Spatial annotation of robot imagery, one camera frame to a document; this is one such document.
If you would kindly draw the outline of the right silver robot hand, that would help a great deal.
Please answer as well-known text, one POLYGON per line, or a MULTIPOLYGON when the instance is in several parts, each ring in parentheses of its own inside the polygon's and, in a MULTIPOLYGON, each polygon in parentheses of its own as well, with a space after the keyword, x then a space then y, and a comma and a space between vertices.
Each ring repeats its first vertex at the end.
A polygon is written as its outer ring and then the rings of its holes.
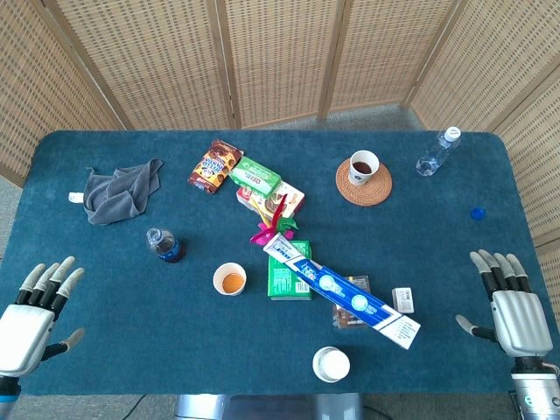
POLYGON ((531 290, 529 277, 513 254, 491 254, 484 249, 470 253, 485 287, 493 327, 471 323, 462 315, 459 326, 474 337, 500 345, 510 357, 543 357, 553 349, 540 298, 531 290))

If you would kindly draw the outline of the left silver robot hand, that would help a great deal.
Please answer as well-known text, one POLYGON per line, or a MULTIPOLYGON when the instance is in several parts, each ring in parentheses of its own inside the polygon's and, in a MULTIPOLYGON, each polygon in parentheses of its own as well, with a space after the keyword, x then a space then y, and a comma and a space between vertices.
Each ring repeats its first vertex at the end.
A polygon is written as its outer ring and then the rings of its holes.
POLYGON ((21 284, 15 301, 1 317, 1 376, 20 378, 50 358, 75 347, 85 329, 75 330, 60 342, 48 341, 60 314, 84 269, 71 270, 75 257, 47 267, 38 264, 21 284))

